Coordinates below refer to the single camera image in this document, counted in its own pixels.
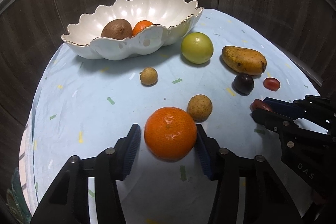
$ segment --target dark wooden wall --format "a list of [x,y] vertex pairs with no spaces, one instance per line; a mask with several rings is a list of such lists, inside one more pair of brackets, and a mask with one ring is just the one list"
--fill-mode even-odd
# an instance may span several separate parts
[[[303,60],[335,91],[335,11],[324,0],[198,0]],[[9,186],[33,96],[66,26],[115,0],[16,0],[0,15],[0,194]]]

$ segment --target green lemon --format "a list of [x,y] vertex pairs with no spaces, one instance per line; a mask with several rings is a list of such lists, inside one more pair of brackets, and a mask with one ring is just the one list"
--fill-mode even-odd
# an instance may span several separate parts
[[203,64],[210,60],[213,54],[213,45],[207,35],[193,32],[183,39],[181,52],[191,63]]

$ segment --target plum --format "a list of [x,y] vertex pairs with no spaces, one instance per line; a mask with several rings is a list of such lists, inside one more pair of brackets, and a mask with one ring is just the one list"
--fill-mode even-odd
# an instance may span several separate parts
[[233,81],[233,87],[241,94],[250,94],[254,88],[253,78],[247,73],[239,73]]

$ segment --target scalloped bowl rim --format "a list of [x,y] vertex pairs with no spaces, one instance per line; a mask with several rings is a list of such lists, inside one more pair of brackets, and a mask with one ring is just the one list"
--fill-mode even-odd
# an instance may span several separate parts
[[[169,30],[169,29],[171,29],[171,28],[174,28],[174,27],[177,27],[177,26],[179,26],[180,24],[182,24],[183,22],[185,22],[186,20],[188,20],[189,18],[191,18],[191,17],[193,17],[193,16],[194,16],[194,17],[198,17],[198,16],[202,13],[202,11],[204,10],[204,7],[199,7],[199,8],[198,8],[198,1],[197,1],[197,0],[191,0],[190,2],[193,2],[193,1],[196,1],[195,10],[200,9],[199,12],[198,12],[196,15],[195,15],[195,14],[191,14],[191,15],[187,16],[184,20],[182,20],[182,21],[181,21],[179,24],[177,24],[177,25],[170,26],[170,27],[166,27],[166,26],[163,26],[163,25],[161,25],[161,24],[152,24],[152,25],[150,25],[150,26],[148,26],[148,27],[143,28],[140,32],[138,32],[138,33],[137,33],[135,36],[133,36],[133,37],[125,37],[125,38],[122,39],[122,40],[118,40],[118,39],[115,39],[115,38],[108,38],[108,37],[96,37],[96,38],[92,39],[90,43],[92,43],[94,40],[96,40],[96,39],[100,39],[100,38],[103,38],[103,39],[106,39],[106,40],[109,40],[109,41],[123,42],[123,41],[127,41],[127,40],[129,40],[129,39],[133,39],[133,38],[137,37],[137,35],[140,34],[141,32],[143,32],[144,30],[150,29],[150,28],[152,28],[152,27],[159,26],[159,27],[163,27],[163,28],[165,28],[165,29],[167,29],[167,30]],[[67,26],[68,35],[70,35],[69,25],[79,25],[79,24],[81,23],[81,17],[82,17],[83,15],[89,15],[89,16],[91,16],[91,15],[94,15],[94,14],[97,12],[97,9],[98,9],[99,7],[111,7],[111,6],[113,6],[113,5],[110,5],[110,6],[99,5],[99,6],[96,8],[96,10],[94,11],[94,13],[92,13],[92,14],[81,14],[80,17],[79,17],[79,22],[78,22],[77,24],[73,24],[73,23],[68,24],[68,26]],[[63,34],[61,35],[61,39],[62,39],[65,43],[69,43],[69,44],[74,45],[74,46],[79,46],[79,47],[89,47],[89,46],[90,46],[90,44],[79,45],[79,44],[74,43],[74,42],[72,42],[72,41],[68,41],[68,40],[66,40],[66,39],[63,38]]]

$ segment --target citrus fruit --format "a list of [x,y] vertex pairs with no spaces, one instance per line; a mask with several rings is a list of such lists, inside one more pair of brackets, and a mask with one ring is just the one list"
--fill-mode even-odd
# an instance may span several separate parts
[[181,52],[191,63],[203,64],[210,60],[213,54],[213,45],[207,35],[193,32],[183,39]]
[[142,31],[144,28],[153,25],[152,22],[148,20],[139,21],[133,28],[132,35],[136,36],[138,32]]
[[157,157],[179,160],[195,145],[196,125],[184,110],[163,107],[147,119],[144,139],[149,150]]
[[145,68],[140,74],[140,81],[144,85],[152,85],[158,80],[158,73],[153,68]]

